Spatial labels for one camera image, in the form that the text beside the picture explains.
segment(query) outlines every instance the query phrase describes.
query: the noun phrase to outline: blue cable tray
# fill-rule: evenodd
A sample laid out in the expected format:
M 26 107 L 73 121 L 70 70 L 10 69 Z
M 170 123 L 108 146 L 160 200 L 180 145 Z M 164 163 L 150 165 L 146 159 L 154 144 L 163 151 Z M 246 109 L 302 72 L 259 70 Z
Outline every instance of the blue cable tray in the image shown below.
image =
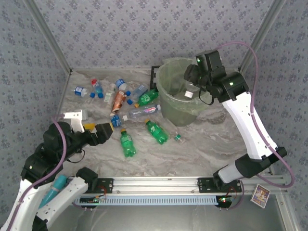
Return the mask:
M 218 205 L 216 196 L 107 196 L 99 203 L 81 203 L 75 200 L 76 205 Z

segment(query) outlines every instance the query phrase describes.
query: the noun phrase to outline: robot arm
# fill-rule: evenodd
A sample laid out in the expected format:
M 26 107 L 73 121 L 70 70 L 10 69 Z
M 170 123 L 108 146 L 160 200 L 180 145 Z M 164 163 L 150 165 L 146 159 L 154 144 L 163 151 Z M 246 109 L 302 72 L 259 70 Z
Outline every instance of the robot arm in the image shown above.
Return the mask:
M 184 79 L 192 82 L 200 90 L 208 91 L 213 99 L 217 98 L 222 103 L 232 116 L 247 147 L 247 154 L 214 173 L 215 185 L 222 189 L 233 180 L 255 176 L 275 163 L 278 158 L 265 145 L 252 121 L 251 95 L 244 77 L 238 72 L 227 75 L 217 50 L 200 53 L 196 59 L 198 65 L 189 65 Z M 285 148 L 277 147 L 269 137 L 255 110 L 254 116 L 271 147 L 275 148 L 281 157 L 286 156 Z
M 110 123 L 97 124 L 95 133 L 90 130 L 85 130 L 81 120 L 87 118 L 85 111 L 76 113 L 64 114 L 65 118 L 72 119 L 72 129 L 68 123 L 58 122 L 66 139 L 66 156 L 68 160 L 75 153 L 80 153 L 86 145 L 96 146 L 105 143 L 113 132 L 113 127 Z M 18 206 L 18 201 L 25 190 L 37 180 L 47 176 L 59 163 L 63 154 L 63 143 L 60 133 L 54 124 L 49 126 L 49 129 L 43 135 L 44 142 L 40 144 L 34 154 L 27 158 L 23 167 L 20 183 L 20 189 L 12 211 L 1 228 L 1 231 L 6 231 L 13 217 L 13 213 Z M 85 191 L 94 189 L 97 183 L 97 174 L 88 168 L 83 168 L 78 171 L 77 177 L 74 179 L 74 187 L 68 187 L 56 196 L 56 200 L 52 200 L 38 211 L 40 202 L 42 201 L 46 191 L 50 188 L 55 176 L 63 169 L 61 166 L 58 171 L 41 184 L 32 188 L 20 204 L 14 222 L 10 230 L 14 231 L 30 231 L 30 230 L 47 230 L 59 214 L 71 204 L 76 198 L 76 195 L 82 194 Z

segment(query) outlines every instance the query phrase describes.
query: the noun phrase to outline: gray marble floor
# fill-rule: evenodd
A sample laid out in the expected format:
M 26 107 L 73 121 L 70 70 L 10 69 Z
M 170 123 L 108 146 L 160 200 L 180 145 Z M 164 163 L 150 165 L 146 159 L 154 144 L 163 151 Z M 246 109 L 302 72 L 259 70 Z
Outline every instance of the gray marble floor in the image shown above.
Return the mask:
M 140 82 L 150 82 L 149 71 L 78 71 L 73 72 L 61 112 L 78 109 L 88 110 L 90 123 L 110 122 L 110 109 L 101 99 L 82 99 L 74 95 L 76 86 L 91 89 L 91 78 L 101 80 L 106 90 L 110 83 L 123 78 L 132 87 Z M 132 106 L 127 103 L 121 108 L 127 112 Z M 180 132 L 187 141 L 183 145 L 174 140 L 160 145 L 145 128 L 140 118 L 125 123 L 132 136 L 137 154 L 125 158 L 119 142 L 120 128 L 116 128 L 111 138 L 103 145 L 85 147 L 86 156 L 78 164 L 65 162 L 63 173 L 74 175 L 81 167 L 89 167 L 100 177 L 112 176 L 210 176 L 246 152 L 244 141 L 231 116 L 221 104 L 214 104 L 203 111 L 197 120 L 181 127 Z M 72 160 L 78 160 L 76 154 Z

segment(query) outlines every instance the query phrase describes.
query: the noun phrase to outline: green plastic bottle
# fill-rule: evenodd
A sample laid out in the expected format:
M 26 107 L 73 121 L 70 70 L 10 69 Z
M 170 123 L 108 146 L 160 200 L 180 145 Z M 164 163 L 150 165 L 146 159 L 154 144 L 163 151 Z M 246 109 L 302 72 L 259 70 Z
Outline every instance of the green plastic bottle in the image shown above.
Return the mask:
M 151 122 L 149 119 L 147 119 L 145 121 L 145 124 L 148 127 L 149 132 L 157 140 L 158 143 L 163 144 L 167 142 L 169 136 L 156 123 Z
M 149 92 L 140 96 L 138 102 L 135 103 L 134 106 L 135 107 L 145 106 L 145 105 L 149 104 L 150 102 L 152 102 L 157 97 L 158 97 L 158 91 L 156 89 L 152 89 Z
M 126 129 L 121 130 L 120 140 L 125 157 L 133 156 L 136 154 L 136 148 L 134 147 L 133 140 L 131 136 L 127 134 Z

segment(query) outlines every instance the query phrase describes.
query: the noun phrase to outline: patterned wallpaper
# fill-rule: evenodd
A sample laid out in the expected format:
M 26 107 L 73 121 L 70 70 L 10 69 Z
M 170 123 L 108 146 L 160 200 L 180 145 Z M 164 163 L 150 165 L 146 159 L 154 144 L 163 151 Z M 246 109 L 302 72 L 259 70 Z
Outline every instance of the patterned wallpaper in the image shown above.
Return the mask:
M 308 2 L 289 0 L 257 52 L 256 108 L 271 137 L 284 146 L 296 183 L 290 189 L 300 225 L 308 230 Z M 252 81 L 251 65 L 245 77 Z M 278 173 L 288 174 L 282 165 Z
M 36 0 L 72 68 L 142 67 L 250 43 L 272 0 Z M 246 49 L 223 50 L 239 66 Z
M 0 2 L 0 226 L 25 159 L 42 142 L 66 79 L 22 0 Z

